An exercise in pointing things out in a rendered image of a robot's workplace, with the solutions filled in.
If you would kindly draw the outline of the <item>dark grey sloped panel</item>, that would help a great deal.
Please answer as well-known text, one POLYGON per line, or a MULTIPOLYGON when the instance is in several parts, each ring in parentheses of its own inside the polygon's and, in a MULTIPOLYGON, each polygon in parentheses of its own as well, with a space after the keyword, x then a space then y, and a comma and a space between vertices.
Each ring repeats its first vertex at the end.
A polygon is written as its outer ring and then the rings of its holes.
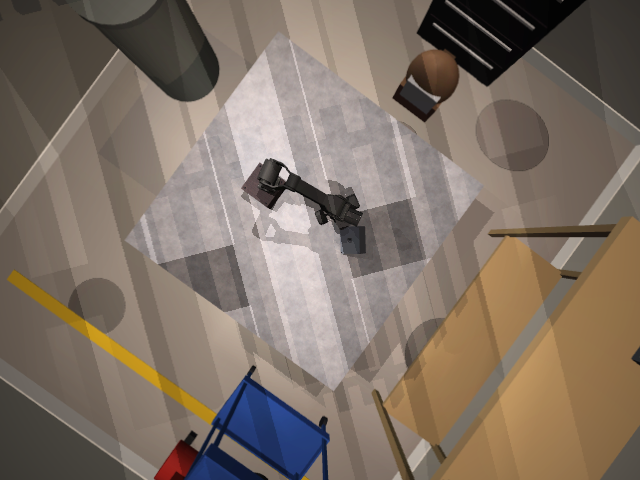
POLYGON ((365 226, 353 226, 340 230, 341 254, 366 253, 365 226))

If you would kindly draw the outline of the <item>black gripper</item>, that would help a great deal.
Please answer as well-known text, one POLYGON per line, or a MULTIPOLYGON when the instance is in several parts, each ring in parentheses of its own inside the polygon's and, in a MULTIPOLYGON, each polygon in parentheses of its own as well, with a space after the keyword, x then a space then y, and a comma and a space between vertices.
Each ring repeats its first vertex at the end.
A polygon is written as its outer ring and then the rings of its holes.
MULTIPOLYGON (((357 208, 360 207, 360 204, 359 204, 355 194, 352 194, 352 195, 346 197, 346 199, 348 199, 349 200, 348 202, 351 203, 351 205, 350 205, 351 208, 357 209, 357 208)), ((323 224, 328 222, 328 220, 326 218, 326 216, 328 216, 328 215, 327 215, 327 213, 325 214, 322 209, 316 211, 315 212, 315 216, 316 216, 316 218, 317 218, 317 220, 318 220, 320 225, 323 225, 323 224)))

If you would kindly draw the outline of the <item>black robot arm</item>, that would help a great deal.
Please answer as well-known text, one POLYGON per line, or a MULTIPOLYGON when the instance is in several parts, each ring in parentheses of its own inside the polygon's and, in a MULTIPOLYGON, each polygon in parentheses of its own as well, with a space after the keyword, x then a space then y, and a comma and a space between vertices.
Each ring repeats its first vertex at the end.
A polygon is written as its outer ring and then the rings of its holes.
POLYGON ((332 217, 340 230, 347 228, 350 224, 357 227, 363 215, 362 212, 351 208, 351 203, 345 197, 325 194, 301 180, 301 177, 290 172, 284 163, 275 159, 265 159, 257 179, 259 180, 257 188, 265 192, 274 194, 277 190, 288 189, 319 204, 321 209, 332 217), (289 173, 285 185, 279 185, 281 178, 278 175, 282 167, 289 173))

